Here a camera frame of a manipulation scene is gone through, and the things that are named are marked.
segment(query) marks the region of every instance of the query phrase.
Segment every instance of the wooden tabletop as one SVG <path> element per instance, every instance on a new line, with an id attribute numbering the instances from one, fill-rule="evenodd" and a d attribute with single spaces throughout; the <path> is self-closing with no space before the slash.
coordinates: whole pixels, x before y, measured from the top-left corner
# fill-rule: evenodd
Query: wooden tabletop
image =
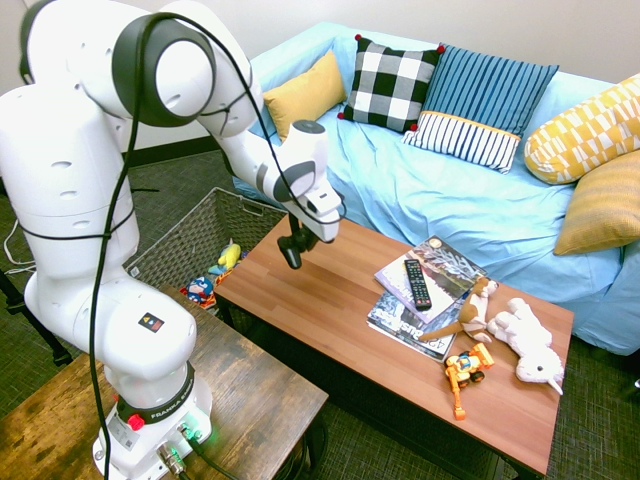
<path id="1" fill-rule="evenodd" d="M 488 345 L 495 365 L 486 380 L 461 393 L 464 421 L 453 416 L 453 394 L 441 363 L 386 337 L 367 324 L 383 288 L 374 273 L 409 246 L 348 220 L 331 244 L 319 243 L 291 270 L 277 247 L 289 235 L 283 219 L 216 293 L 361 375 L 450 422 L 540 474 L 546 474 L 560 396 L 547 384 L 521 382 L 518 356 L 498 340 Z M 487 318 L 523 298 L 553 334 L 552 348 L 566 364 L 573 313 L 501 284 Z M 475 342 L 459 334 L 451 353 Z"/>
<path id="2" fill-rule="evenodd" d="M 196 318 L 196 372 L 211 386 L 215 441 L 205 451 L 243 480 L 271 479 L 327 395 L 176 290 L 164 289 Z M 100 369 L 105 412 L 113 388 Z M 1 479 L 100 479 L 91 447 L 99 430 L 82 355 L 0 421 Z M 226 478 L 195 454 L 191 478 Z"/>

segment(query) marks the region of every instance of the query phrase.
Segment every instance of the magazine cover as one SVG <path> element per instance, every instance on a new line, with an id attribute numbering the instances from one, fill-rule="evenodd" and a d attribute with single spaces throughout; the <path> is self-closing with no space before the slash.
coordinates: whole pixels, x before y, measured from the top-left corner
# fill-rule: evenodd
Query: magazine cover
<path id="1" fill-rule="evenodd" d="M 464 304 L 463 294 L 449 308 L 430 322 L 423 322 L 411 310 L 405 307 L 393 294 L 384 292 L 375 304 L 367 321 L 369 326 L 404 343 L 439 362 L 446 358 L 455 335 L 421 342 L 418 338 L 426 333 L 445 327 L 458 319 L 460 308 Z"/>
<path id="2" fill-rule="evenodd" d="M 427 311 L 418 311 L 413 303 L 409 277 L 404 266 L 405 259 L 409 258 L 418 259 L 422 266 L 432 305 Z M 476 279 L 483 275 L 486 275 L 485 270 L 433 236 L 379 270 L 375 278 L 414 315 L 424 323 L 429 323 L 473 287 Z"/>

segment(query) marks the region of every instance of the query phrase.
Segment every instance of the gray basket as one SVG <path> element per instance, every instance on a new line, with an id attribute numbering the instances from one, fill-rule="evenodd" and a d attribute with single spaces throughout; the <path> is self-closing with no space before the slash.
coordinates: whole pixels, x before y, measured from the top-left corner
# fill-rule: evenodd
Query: gray basket
<path id="1" fill-rule="evenodd" d="M 286 215 L 243 196 L 214 188 L 166 235 L 127 266 L 136 279 L 153 287 L 169 284 L 176 289 L 206 275 L 218 262 L 220 251 L 233 239 L 243 251 L 251 250 Z M 248 318 L 234 323 L 239 331 Z"/>

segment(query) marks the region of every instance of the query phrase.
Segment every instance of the yellow toy truck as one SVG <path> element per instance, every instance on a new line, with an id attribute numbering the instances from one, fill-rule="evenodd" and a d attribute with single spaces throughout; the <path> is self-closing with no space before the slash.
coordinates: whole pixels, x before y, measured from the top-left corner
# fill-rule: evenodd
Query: yellow toy truck
<path id="1" fill-rule="evenodd" d="M 480 370 L 487 370 L 494 363 L 484 343 L 476 344 L 468 352 L 462 352 L 460 355 L 452 355 L 447 358 L 445 373 L 449 377 L 451 391 L 453 391 L 455 397 L 453 414 L 456 420 L 464 420 L 467 417 L 466 412 L 462 409 L 460 389 L 469 385 L 470 381 L 474 383 L 481 382 L 484 379 L 484 373 Z"/>

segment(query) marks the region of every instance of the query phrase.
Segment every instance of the yellow patterned pillow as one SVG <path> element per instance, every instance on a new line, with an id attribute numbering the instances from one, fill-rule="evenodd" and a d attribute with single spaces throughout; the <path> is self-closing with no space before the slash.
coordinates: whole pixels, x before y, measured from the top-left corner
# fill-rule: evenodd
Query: yellow patterned pillow
<path id="1" fill-rule="evenodd" d="M 569 255 L 621 247 L 640 239 L 640 150 L 580 179 L 554 253 Z"/>
<path id="2" fill-rule="evenodd" d="M 264 94 L 267 109 L 284 142 L 297 120 L 317 120 L 334 105 L 347 99 L 332 50 L 311 69 Z"/>
<path id="3" fill-rule="evenodd" d="M 538 128 L 524 149 L 540 180 L 571 183 L 624 153 L 640 149 L 640 73 Z"/>

